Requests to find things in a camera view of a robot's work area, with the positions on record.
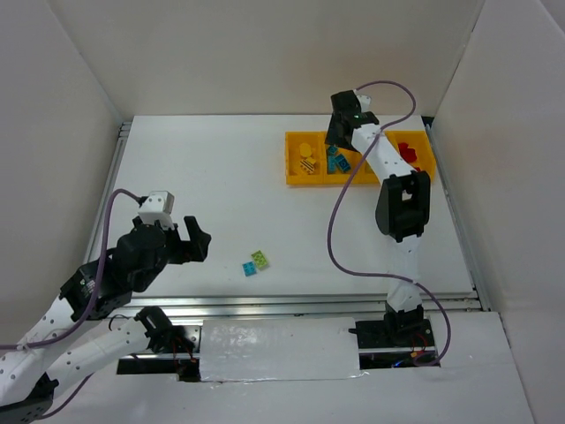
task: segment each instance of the white floor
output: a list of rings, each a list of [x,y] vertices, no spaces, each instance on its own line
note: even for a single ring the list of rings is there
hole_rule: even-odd
[[[379,117],[388,122],[394,117]],[[143,293],[149,297],[382,294],[386,282],[347,276],[326,249],[328,219],[339,187],[285,184],[284,134],[321,131],[328,116],[135,117],[115,188],[138,195],[169,190],[173,217],[197,217],[212,235],[204,263],[169,266]],[[412,117],[396,127],[423,130]],[[335,254],[346,267],[388,269],[389,250],[374,220],[379,186],[356,186],[342,204]],[[117,201],[110,244],[129,232],[136,206]],[[243,262],[262,250],[268,270],[245,277]],[[439,176],[432,187],[430,223],[420,247],[421,281],[436,293],[472,292],[456,229]]]

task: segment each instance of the wire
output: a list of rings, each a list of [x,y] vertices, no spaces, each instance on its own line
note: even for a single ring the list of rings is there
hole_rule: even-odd
[[[45,415],[42,415],[37,420],[45,420],[47,418],[51,418],[56,413],[60,413],[79,394],[80,389],[82,389],[84,387],[84,385],[87,383],[87,381],[90,379],[90,377],[92,377],[92,374],[89,375],[88,377],[85,377],[85,379],[82,382],[80,382],[79,386],[74,390],[73,393],[71,393],[71,395],[67,398],[67,400],[65,400],[63,402],[63,404],[61,406],[59,406],[55,411],[53,411],[52,413],[46,413]]]
[[[433,366],[433,365],[437,364],[438,362],[440,362],[440,360],[448,352],[449,345],[451,344],[451,323],[449,322],[448,314],[445,312],[445,309],[441,305],[440,301],[429,290],[427,290],[422,284],[414,281],[412,278],[409,278],[407,276],[399,276],[397,274],[390,274],[390,273],[387,273],[387,272],[359,272],[359,271],[353,271],[351,269],[347,269],[341,263],[339,263],[337,261],[337,259],[334,256],[334,249],[332,248],[332,232],[334,230],[335,217],[337,216],[337,211],[339,210],[339,207],[342,204],[343,197],[345,196],[345,193],[350,188],[351,181],[353,181],[353,179],[357,175],[359,169],[361,169],[361,166],[363,166],[363,163],[365,163],[366,158],[369,156],[369,154],[371,153],[373,148],[379,142],[380,136],[383,134],[383,132],[387,128],[389,128],[390,126],[400,124],[401,122],[405,121],[406,119],[411,117],[413,115],[413,113],[416,111],[416,97],[414,97],[414,94],[406,86],[404,86],[403,84],[400,84],[399,82],[391,81],[391,80],[388,80],[388,79],[379,79],[379,80],[376,80],[376,81],[367,82],[366,84],[363,84],[362,86],[357,87],[356,91],[361,90],[365,87],[376,86],[376,85],[379,85],[379,84],[395,86],[395,87],[401,88],[404,91],[404,93],[406,93],[410,97],[411,102],[412,102],[412,107],[411,107],[410,112],[408,112],[408,114],[405,115],[404,117],[401,117],[401,118],[396,119],[392,122],[389,122],[389,123],[383,125],[380,128],[380,131],[376,135],[376,137],[374,138],[373,143],[371,143],[369,148],[361,156],[361,160],[358,162],[358,164],[355,166],[355,168],[353,168],[353,171],[351,172],[350,177],[347,178],[346,183],[343,185],[342,191],[339,193],[339,196],[337,196],[337,201],[335,201],[334,209],[332,210],[331,216],[329,218],[328,239],[327,239],[328,254],[329,254],[329,259],[334,263],[335,267],[338,268],[340,271],[342,271],[345,274],[349,274],[350,276],[368,276],[368,277],[378,277],[378,278],[394,278],[394,279],[397,279],[397,280],[402,280],[402,281],[405,281],[407,283],[412,283],[412,284],[416,285],[422,292],[424,292],[425,294],[427,294],[430,297],[430,299],[433,301],[433,303],[435,303],[437,305],[437,307],[440,309],[441,314],[443,315],[443,318],[445,319],[447,332],[448,332],[447,338],[446,338],[446,344],[443,348],[443,351],[441,351],[441,353],[438,355],[438,357],[435,360],[427,362],[426,364],[421,364],[421,363],[417,362],[416,359],[414,359],[414,361],[413,361],[414,365],[416,365],[418,367],[423,367],[423,366],[430,367],[430,366]]]
[[[102,285],[102,275],[104,272],[104,264],[106,263],[106,252],[108,250],[108,235],[109,235],[109,217],[112,211],[112,205],[114,204],[114,200],[119,194],[125,194],[131,197],[132,199],[134,199],[135,201],[137,201],[138,203],[140,202],[140,198],[138,196],[123,188],[118,188],[108,198],[108,204],[106,205],[106,211],[104,213],[104,225],[102,227],[102,247],[100,249],[100,259],[98,260],[98,268],[96,270],[94,288],[92,294],[90,295],[90,300],[88,301],[85,311],[82,313],[79,320],[76,321],[72,325],[72,327],[70,327],[67,331],[65,331],[65,333],[56,337],[52,337],[47,340],[29,343],[26,345],[26,347],[29,348],[44,347],[66,339],[68,336],[74,333],[84,323],[84,321],[87,320],[88,316],[94,309],[94,306],[96,305],[96,300],[98,300],[98,294],[100,293],[100,288]],[[18,348],[19,348],[18,344],[0,344],[0,351],[14,351],[14,350],[18,350]]]

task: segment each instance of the yellow compartment tray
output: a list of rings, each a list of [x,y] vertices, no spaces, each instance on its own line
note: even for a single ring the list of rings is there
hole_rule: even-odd
[[[425,170],[433,181],[435,176],[435,158],[433,157],[430,142],[425,131],[385,131],[390,143],[401,155],[408,157],[412,162],[411,166],[417,170]],[[351,171],[361,159],[361,154],[350,150],[338,149],[349,162],[351,169],[347,172],[335,170],[328,173],[328,156],[326,149],[326,132],[287,132],[285,143],[285,162],[286,162],[286,184],[290,186],[309,186],[309,185],[341,185],[347,181]],[[300,145],[306,143],[312,149],[312,158],[315,160],[313,172],[307,173],[300,166],[300,161],[304,159],[300,154]],[[377,176],[368,163],[365,163],[352,184],[376,184],[379,183]]]

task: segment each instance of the purple cable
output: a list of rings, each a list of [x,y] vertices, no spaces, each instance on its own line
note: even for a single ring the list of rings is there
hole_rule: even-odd
[[[409,117],[411,117],[412,114],[414,113],[414,111],[416,110],[416,97],[414,97],[412,92],[407,87],[405,87],[404,85],[402,85],[398,82],[395,82],[395,81],[382,79],[382,80],[367,82],[366,84],[363,84],[362,86],[356,88],[356,91],[361,90],[365,87],[376,86],[378,84],[386,84],[386,85],[401,88],[404,91],[404,93],[406,93],[410,97],[410,99],[412,101],[412,108],[406,116],[401,117],[400,119],[397,119],[396,121],[389,122],[388,124],[385,124],[380,128],[380,132],[375,137],[373,143],[371,143],[371,145],[366,150],[366,152],[361,156],[361,160],[359,161],[359,163],[355,166],[355,168],[351,172],[350,177],[347,179],[347,182],[343,185],[342,191],[339,193],[339,196],[337,196],[337,201],[335,202],[334,209],[332,210],[332,214],[329,218],[328,241],[327,241],[328,254],[329,254],[329,259],[334,263],[335,267],[338,268],[340,271],[344,272],[345,274],[349,274],[350,276],[369,276],[369,277],[379,277],[379,278],[395,278],[395,279],[402,280],[402,281],[405,281],[407,283],[412,283],[412,284],[416,285],[422,292],[424,292],[425,294],[427,294],[430,297],[430,299],[433,301],[433,303],[435,303],[437,305],[437,307],[440,309],[440,312],[443,315],[443,318],[445,319],[446,328],[447,328],[447,332],[448,332],[447,339],[446,339],[446,342],[445,342],[445,347],[443,348],[443,351],[441,351],[441,353],[438,355],[438,357],[435,360],[432,360],[432,361],[427,362],[425,364],[417,362],[416,359],[414,359],[414,361],[413,361],[414,365],[416,365],[418,367],[423,367],[423,366],[430,367],[430,366],[433,366],[433,365],[437,364],[438,362],[440,362],[440,360],[448,352],[449,345],[451,344],[451,323],[449,322],[448,314],[446,313],[445,309],[441,305],[440,301],[429,290],[427,290],[422,284],[415,282],[413,279],[408,278],[407,276],[398,276],[397,274],[389,274],[389,273],[386,273],[386,272],[358,272],[358,271],[353,271],[351,269],[347,269],[337,261],[337,259],[334,256],[334,249],[332,248],[332,232],[334,230],[335,217],[337,216],[337,211],[339,210],[339,207],[342,204],[343,197],[345,196],[347,189],[350,188],[351,181],[353,181],[354,177],[357,175],[359,169],[361,168],[361,166],[365,162],[366,158],[369,156],[369,154],[371,153],[373,148],[379,142],[380,135],[390,126],[400,124],[401,122],[403,122],[406,119],[408,119]]]
[[[118,188],[114,191],[108,198],[108,204],[106,205],[106,211],[104,213],[104,225],[102,228],[102,248],[100,249],[100,259],[98,260],[98,268],[96,269],[96,279],[94,280],[94,289],[90,296],[90,300],[88,301],[87,308],[85,312],[82,313],[79,320],[76,321],[72,327],[70,327],[65,333],[61,334],[60,336],[53,337],[47,340],[42,340],[39,342],[33,342],[27,345],[29,348],[37,348],[37,347],[44,347],[49,346],[54,343],[60,342],[61,340],[66,339],[72,333],[74,333],[83,323],[87,320],[88,316],[94,309],[96,305],[96,300],[98,299],[98,294],[100,293],[100,287],[102,285],[102,274],[104,272],[104,264],[106,263],[106,251],[108,250],[108,235],[109,235],[109,217],[112,212],[112,205],[114,204],[114,200],[119,194],[125,194],[135,201],[139,202],[139,197],[135,194],[123,189]],[[17,344],[0,344],[0,351],[14,351],[18,349]]]
[[[42,415],[37,420],[45,420],[47,418],[51,418],[56,413],[60,413],[79,394],[80,389],[83,388],[83,386],[87,383],[87,381],[90,379],[90,377],[92,377],[92,374],[89,375],[88,377],[85,377],[85,379],[82,382],[80,382],[79,386],[74,390],[73,393],[71,393],[71,395],[67,398],[67,400],[65,400],[63,402],[63,404],[61,406],[59,406],[55,411],[53,411],[52,413],[46,413],[45,415]]]

